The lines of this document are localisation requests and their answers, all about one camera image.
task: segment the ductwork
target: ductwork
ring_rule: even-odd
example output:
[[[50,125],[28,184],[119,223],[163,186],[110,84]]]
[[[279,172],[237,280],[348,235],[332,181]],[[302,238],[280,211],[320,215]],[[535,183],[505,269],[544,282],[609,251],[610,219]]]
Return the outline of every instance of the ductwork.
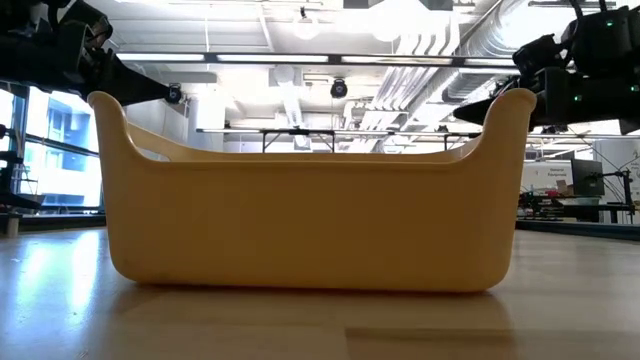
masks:
[[[432,20],[440,19],[441,24],[432,23],[437,28],[435,33],[402,36],[396,54],[442,55],[453,52],[460,41],[459,25],[455,21],[455,16],[434,17]],[[386,130],[396,120],[400,111],[404,111],[411,100],[420,93],[434,73],[433,68],[390,67],[387,69],[382,86],[371,102],[374,110],[386,112],[367,112],[360,128]],[[378,141],[359,139],[354,141],[350,151],[370,152]]]
[[[291,65],[278,65],[273,70],[273,74],[282,91],[282,103],[287,114],[289,126],[291,128],[305,127],[298,99],[298,90],[293,84],[295,69]],[[311,140],[305,136],[296,136],[295,145],[296,150],[311,150]]]
[[[539,26],[531,27],[536,20],[545,18]],[[481,25],[455,51],[457,56],[510,57],[520,46],[535,38],[554,32],[573,18],[573,13],[558,9],[529,7],[525,0],[498,0]],[[413,116],[425,101],[462,102],[474,90],[491,80],[492,74],[472,74],[453,68],[439,69],[429,86],[411,105]]]

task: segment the ceiling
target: ceiling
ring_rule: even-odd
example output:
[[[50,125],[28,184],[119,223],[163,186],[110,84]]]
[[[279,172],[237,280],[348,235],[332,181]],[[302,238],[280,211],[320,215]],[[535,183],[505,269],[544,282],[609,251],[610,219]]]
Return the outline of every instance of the ceiling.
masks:
[[[509,7],[524,0],[503,0]],[[431,36],[430,47],[422,49],[430,54],[437,44],[435,55],[444,54],[444,49],[453,51],[457,47],[447,45],[438,39],[446,35],[447,42],[460,37],[474,27],[482,16],[494,5],[495,0],[461,0],[454,2],[453,12],[434,12],[415,6],[418,0],[385,0],[367,10],[344,9],[343,0],[266,0],[252,2],[247,0],[87,0],[93,6],[109,16],[115,28],[114,36],[108,46],[117,52],[277,52],[277,53],[348,53],[348,54],[415,54],[415,44],[404,49],[412,39],[400,36],[393,41],[396,33],[417,33],[423,37]],[[300,7],[305,6],[309,19],[300,20]],[[511,22],[523,22],[526,15],[511,17]],[[547,21],[530,31],[531,34],[507,34],[510,40],[522,42],[523,37],[542,35],[562,29],[567,18],[572,16],[567,9],[556,8],[553,14],[567,16],[547,17]],[[495,22],[509,22],[506,19],[490,18],[483,26],[496,26]],[[448,26],[456,27],[454,35]],[[305,36],[317,32],[308,39]],[[133,64],[133,68],[147,76],[163,81],[179,78],[181,74],[200,74],[202,78],[215,74],[216,83],[223,91],[227,101],[227,120],[232,126],[250,124],[251,126],[270,127],[270,121],[276,113],[287,112],[283,104],[282,92],[277,86],[269,86],[269,66],[231,66],[204,64]],[[420,83],[421,91],[415,93],[411,106],[398,110],[395,120],[375,119],[372,126],[384,129],[385,126],[400,126],[403,130],[419,131],[434,129],[441,122],[448,124],[452,131],[476,131],[475,125],[464,122],[450,122],[448,114],[457,106],[442,103],[439,93],[448,85],[440,79],[442,74],[422,74],[419,72],[398,71],[387,67],[331,67],[303,66],[304,77],[313,80],[303,81],[297,88],[297,97],[302,113],[337,114],[342,116],[349,102],[375,102],[383,84],[389,79],[397,81],[398,86],[408,87],[412,79],[424,75]],[[349,86],[348,96],[341,100],[332,99],[329,90],[333,78],[345,78]],[[484,88],[475,86],[467,98],[482,98],[490,90],[490,82],[480,82]],[[410,113],[402,119],[401,112]]]

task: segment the ceiling light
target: ceiling light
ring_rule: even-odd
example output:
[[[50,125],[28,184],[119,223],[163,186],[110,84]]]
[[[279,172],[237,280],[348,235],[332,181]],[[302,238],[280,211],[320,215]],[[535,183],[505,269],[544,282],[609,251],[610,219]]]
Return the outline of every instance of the ceiling light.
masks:
[[[400,37],[400,33],[392,27],[382,27],[373,32],[373,37],[378,41],[392,42]]]
[[[302,40],[311,40],[320,34],[320,24],[315,17],[299,17],[293,21],[293,34]]]
[[[228,63],[326,63],[326,55],[278,55],[278,54],[219,54],[219,62]]]
[[[336,135],[375,135],[375,136],[387,136],[389,135],[388,131],[363,131],[363,130],[336,130]]]
[[[460,74],[486,74],[486,75],[520,75],[518,69],[505,68],[460,68]]]
[[[321,82],[329,84],[333,80],[333,76],[328,74],[304,74],[302,80],[305,82]]]
[[[159,53],[119,53],[118,58],[122,61],[185,61],[185,62],[202,62],[204,54],[159,54]]]
[[[441,56],[343,56],[342,62],[360,65],[448,66],[453,60]]]
[[[483,67],[515,67],[511,58],[468,58],[465,59],[466,66]]]

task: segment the yellow plastic bin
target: yellow plastic bin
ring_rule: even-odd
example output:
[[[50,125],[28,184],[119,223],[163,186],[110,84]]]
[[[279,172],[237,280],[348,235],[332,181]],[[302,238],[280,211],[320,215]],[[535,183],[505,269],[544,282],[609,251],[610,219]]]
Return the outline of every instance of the yellow plastic bin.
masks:
[[[528,90],[498,98],[483,134],[462,148],[392,158],[173,143],[173,161],[157,162],[136,149],[116,100],[96,92],[89,103],[111,256],[132,280],[473,292],[509,267]]]

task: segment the desk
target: desk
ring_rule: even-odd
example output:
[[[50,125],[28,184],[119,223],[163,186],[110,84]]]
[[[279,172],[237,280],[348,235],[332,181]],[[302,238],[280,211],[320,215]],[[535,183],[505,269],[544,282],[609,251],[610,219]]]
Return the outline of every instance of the desk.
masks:
[[[609,211],[611,214],[611,223],[618,223],[618,211],[633,212],[635,207],[623,204],[605,204],[605,205],[564,205],[564,215],[571,215],[570,217],[576,218],[589,218],[592,217],[592,222],[600,221],[600,211]]]

